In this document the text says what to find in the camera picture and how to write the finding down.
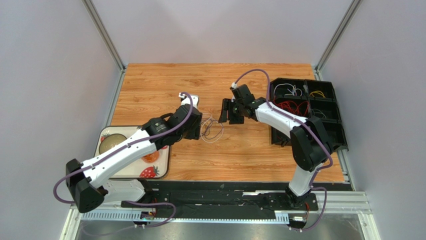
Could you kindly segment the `black compartment organizer bin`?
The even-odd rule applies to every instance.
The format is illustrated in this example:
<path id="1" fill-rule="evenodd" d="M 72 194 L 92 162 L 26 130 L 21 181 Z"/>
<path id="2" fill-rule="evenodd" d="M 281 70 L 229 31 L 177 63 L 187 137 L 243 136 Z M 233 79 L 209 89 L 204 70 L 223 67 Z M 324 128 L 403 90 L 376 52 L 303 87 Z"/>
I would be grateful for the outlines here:
<path id="1" fill-rule="evenodd" d="M 291 114 L 320 118 L 334 150 L 349 149 L 338 100 L 331 82 L 276 78 L 269 85 L 269 100 Z"/>

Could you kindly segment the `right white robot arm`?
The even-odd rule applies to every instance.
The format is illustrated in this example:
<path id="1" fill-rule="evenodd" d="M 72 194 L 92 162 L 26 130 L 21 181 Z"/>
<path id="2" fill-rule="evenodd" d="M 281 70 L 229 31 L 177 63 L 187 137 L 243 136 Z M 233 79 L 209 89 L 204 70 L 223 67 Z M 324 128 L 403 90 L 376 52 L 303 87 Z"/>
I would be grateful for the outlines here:
<path id="1" fill-rule="evenodd" d="M 318 117 L 294 115 L 263 97 L 255 98 L 246 84 L 231 85 L 233 98 L 222 101 L 221 123 L 243 124 L 245 119 L 266 124 L 290 139 L 297 167 L 289 183 L 289 191 L 301 197 L 311 190 L 313 180 L 333 153 L 333 144 Z"/>

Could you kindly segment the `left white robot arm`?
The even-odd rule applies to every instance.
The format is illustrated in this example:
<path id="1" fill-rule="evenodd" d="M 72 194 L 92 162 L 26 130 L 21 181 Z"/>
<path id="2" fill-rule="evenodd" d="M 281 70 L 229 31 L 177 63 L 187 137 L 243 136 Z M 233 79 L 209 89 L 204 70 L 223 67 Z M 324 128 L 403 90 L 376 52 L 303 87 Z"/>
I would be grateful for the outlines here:
<path id="1" fill-rule="evenodd" d="M 65 165 L 66 186 L 80 213 L 88 213 L 101 204 L 138 201 L 145 193 L 138 181 L 125 181 L 124 191 L 110 187 L 110 178 L 143 156 L 172 146 L 182 139 L 200 138 L 203 114 L 191 104 L 181 105 L 174 113 L 150 119 L 141 128 L 112 149 L 79 162 Z"/>

